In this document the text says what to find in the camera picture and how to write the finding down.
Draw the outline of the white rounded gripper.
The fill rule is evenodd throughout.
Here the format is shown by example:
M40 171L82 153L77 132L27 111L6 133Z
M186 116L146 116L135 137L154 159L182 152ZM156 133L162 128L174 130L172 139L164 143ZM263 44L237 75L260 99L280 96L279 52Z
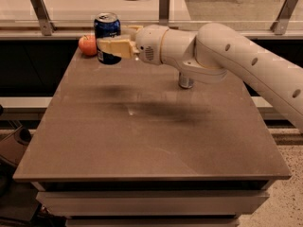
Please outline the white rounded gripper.
M140 60L145 63L161 64L161 43L167 26L122 26L120 34L128 39L97 39L98 48L107 54L131 59L138 54Z

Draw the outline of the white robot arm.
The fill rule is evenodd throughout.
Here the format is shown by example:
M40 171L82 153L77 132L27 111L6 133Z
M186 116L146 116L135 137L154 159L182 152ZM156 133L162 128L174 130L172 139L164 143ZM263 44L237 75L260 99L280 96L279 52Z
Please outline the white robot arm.
M231 72L303 131L303 68L228 26L211 23L196 32L126 26L120 36L98 39L97 47L123 59L172 66L203 83L217 83Z

